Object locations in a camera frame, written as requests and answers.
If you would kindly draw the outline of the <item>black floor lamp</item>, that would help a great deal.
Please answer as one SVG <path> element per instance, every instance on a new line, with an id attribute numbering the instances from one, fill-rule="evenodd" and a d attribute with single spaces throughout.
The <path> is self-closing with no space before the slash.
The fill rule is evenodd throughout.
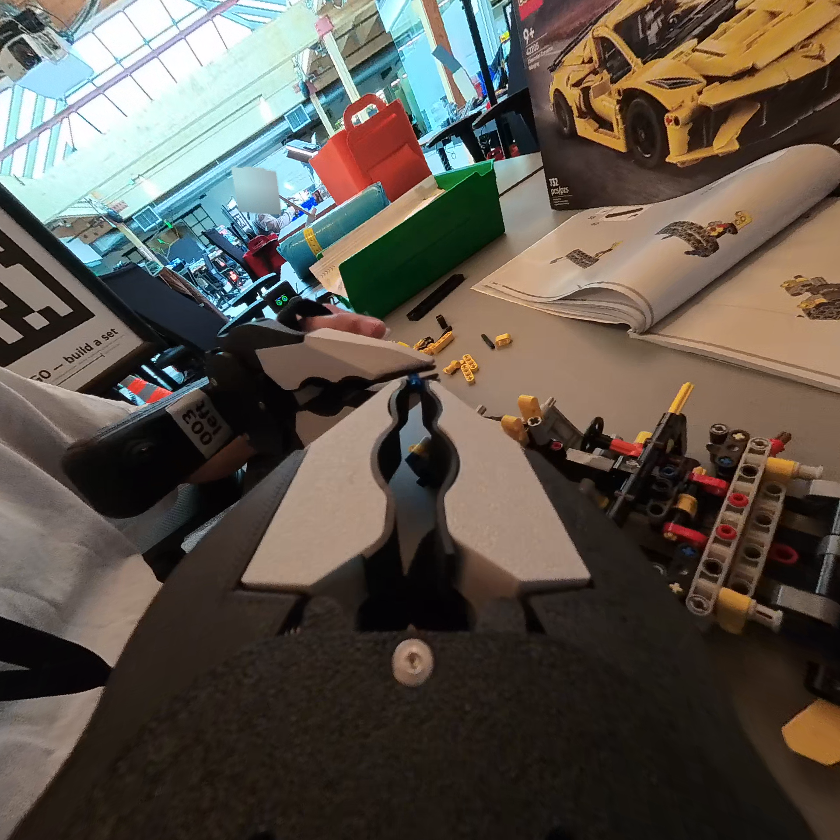
<path id="1" fill-rule="evenodd" d="M 467 26 L 468 46 L 465 66 L 476 88 L 479 103 L 472 108 L 474 120 L 472 132 L 476 138 L 476 148 L 480 159 L 485 160 L 499 143 L 493 143 L 494 134 L 491 124 L 479 126 L 479 119 L 486 117 L 490 108 L 497 104 L 497 85 L 491 63 L 496 58 L 500 47 L 495 18 L 489 1 L 462 1 L 460 6 Z"/>

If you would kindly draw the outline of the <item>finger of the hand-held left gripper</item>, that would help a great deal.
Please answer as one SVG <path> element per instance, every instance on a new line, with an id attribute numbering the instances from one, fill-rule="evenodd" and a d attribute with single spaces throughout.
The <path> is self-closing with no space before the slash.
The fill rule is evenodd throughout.
<path id="1" fill-rule="evenodd" d="M 384 387 L 385 384 L 372 384 L 358 390 L 352 389 L 342 395 L 335 395 L 328 393 L 328 390 L 313 386 L 296 394 L 300 397 L 299 400 L 302 400 L 304 396 L 310 397 L 299 405 L 294 419 L 294 432 L 300 448 L 309 446 L 342 419 L 370 401 Z"/>
<path id="2" fill-rule="evenodd" d="M 434 357 L 411 347 L 336 329 L 255 352 L 258 371 L 280 389 L 315 393 L 347 385 L 377 385 L 435 369 Z"/>

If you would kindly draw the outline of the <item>teal fabric roll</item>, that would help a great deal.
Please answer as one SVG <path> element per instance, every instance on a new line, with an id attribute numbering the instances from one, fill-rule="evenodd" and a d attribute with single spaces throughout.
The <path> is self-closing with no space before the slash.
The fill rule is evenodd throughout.
<path id="1" fill-rule="evenodd" d="M 277 253 L 303 280 L 312 274 L 312 267 L 326 257 L 328 247 L 373 218 L 390 203 L 383 184 L 374 182 L 346 202 L 333 206 L 324 215 L 307 221 L 301 230 L 282 239 L 277 246 Z"/>

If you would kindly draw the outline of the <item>black office chair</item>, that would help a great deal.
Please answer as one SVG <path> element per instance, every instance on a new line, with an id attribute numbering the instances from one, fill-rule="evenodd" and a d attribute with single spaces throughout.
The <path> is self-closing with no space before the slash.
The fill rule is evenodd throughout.
<path id="1" fill-rule="evenodd" d="M 175 346 L 185 347 L 194 362 L 176 362 L 189 378 L 205 373 L 205 354 L 217 347 L 217 335 L 231 318 L 171 288 L 163 279 L 130 264 L 101 277 L 130 310 Z"/>

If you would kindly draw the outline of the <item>green plastic bin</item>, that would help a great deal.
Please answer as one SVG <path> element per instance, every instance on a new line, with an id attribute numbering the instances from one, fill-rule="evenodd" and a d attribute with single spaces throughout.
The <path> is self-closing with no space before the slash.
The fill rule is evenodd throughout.
<path id="1" fill-rule="evenodd" d="M 430 175 L 326 247 L 310 270 L 383 319 L 505 233 L 494 161 Z"/>

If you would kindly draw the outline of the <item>open instruction booklet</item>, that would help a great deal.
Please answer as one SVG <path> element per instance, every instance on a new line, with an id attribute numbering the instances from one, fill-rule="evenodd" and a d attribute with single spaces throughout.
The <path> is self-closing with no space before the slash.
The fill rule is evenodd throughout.
<path id="1" fill-rule="evenodd" d="M 659 203 L 573 215 L 473 289 L 839 392 L 839 153 L 792 145 Z"/>

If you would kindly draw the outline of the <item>person's left hand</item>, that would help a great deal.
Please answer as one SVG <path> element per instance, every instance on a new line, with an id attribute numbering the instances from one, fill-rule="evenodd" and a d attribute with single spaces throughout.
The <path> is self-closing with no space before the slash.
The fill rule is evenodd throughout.
<path id="1" fill-rule="evenodd" d="M 306 333 L 331 329 L 375 340 L 386 340 L 389 336 L 389 329 L 382 320 L 336 308 L 331 308 L 328 314 L 297 316 L 297 322 L 299 329 Z"/>

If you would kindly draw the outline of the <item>framed marker sign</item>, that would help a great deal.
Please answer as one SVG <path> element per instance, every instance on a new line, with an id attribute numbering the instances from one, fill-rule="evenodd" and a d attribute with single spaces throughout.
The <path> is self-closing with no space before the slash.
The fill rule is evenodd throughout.
<path id="1" fill-rule="evenodd" d="M 165 342 L 1 188 L 1 365 L 101 395 Z"/>

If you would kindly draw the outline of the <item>black yellow lego car chassis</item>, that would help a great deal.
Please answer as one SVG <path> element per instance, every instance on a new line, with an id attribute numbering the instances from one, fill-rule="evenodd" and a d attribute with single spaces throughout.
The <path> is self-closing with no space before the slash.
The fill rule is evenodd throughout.
<path id="1" fill-rule="evenodd" d="M 784 456 L 791 435 L 713 424 L 690 456 L 683 384 L 634 440 L 595 417 L 579 430 L 554 399 L 520 395 L 497 418 L 624 529 L 701 628 L 766 628 L 812 651 L 805 687 L 838 705 L 839 496 L 823 467 Z"/>

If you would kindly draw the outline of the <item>long black lego beam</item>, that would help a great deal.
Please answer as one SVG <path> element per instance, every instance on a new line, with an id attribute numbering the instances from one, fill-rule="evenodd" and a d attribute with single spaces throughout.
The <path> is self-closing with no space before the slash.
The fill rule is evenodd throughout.
<path id="1" fill-rule="evenodd" d="M 426 317 L 432 310 L 435 310 L 439 305 L 451 295 L 464 281 L 463 274 L 455 274 L 442 281 L 437 288 L 428 293 L 426 297 L 416 304 L 407 314 L 406 318 L 410 322 L 417 322 Z"/>

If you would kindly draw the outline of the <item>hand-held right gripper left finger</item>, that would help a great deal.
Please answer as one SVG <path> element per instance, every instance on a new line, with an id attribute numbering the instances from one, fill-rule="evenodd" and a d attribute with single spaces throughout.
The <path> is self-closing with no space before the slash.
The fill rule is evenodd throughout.
<path id="1" fill-rule="evenodd" d="M 247 590 L 297 595 L 366 595 L 364 562 L 388 540 L 392 493 L 379 467 L 397 421 L 388 383 L 307 448 L 241 577 Z"/>

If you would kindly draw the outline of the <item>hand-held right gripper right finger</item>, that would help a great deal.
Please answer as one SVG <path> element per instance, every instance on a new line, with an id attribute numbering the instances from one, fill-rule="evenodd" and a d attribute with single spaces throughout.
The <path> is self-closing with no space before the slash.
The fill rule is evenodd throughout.
<path id="1" fill-rule="evenodd" d="M 497 600 L 587 587 L 591 573 L 520 444 L 436 381 L 420 406 L 420 477 L 435 492 L 420 623 L 472 624 Z"/>

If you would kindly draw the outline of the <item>loose yellow black lego pieces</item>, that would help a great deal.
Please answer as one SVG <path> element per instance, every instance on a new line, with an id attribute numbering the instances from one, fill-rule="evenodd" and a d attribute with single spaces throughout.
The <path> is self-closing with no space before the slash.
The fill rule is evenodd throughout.
<path id="1" fill-rule="evenodd" d="M 451 351 L 453 345 L 457 343 L 456 331 L 443 315 L 436 316 L 436 322 L 439 335 L 427 335 L 413 344 L 403 341 L 397 341 L 397 343 L 435 358 L 443 365 L 440 370 L 446 376 L 461 374 L 469 385 L 473 385 L 480 369 L 477 359 L 473 354 L 465 351 L 458 356 L 447 357 L 446 353 Z"/>

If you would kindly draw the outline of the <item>white t-shirt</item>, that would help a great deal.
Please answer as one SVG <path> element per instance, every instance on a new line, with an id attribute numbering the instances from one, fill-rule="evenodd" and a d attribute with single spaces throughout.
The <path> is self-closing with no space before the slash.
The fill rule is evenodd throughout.
<path id="1" fill-rule="evenodd" d="M 108 665 L 161 588 L 135 538 L 175 493 L 138 518 L 111 520 L 76 493 L 67 448 L 136 406 L 1 371 L 2 617 L 65 638 Z M 102 688 L 2 701 L 1 828 L 8 838 L 77 746 Z"/>

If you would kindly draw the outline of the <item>lego car set box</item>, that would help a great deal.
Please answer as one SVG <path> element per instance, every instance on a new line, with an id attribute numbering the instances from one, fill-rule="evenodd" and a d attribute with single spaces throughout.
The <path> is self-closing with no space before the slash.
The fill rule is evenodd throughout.
<path id="1" fill-rule="evenodd" d="M 655 203 L 838 149 L 838 1 L 517 2 L 552 209 Z"/>

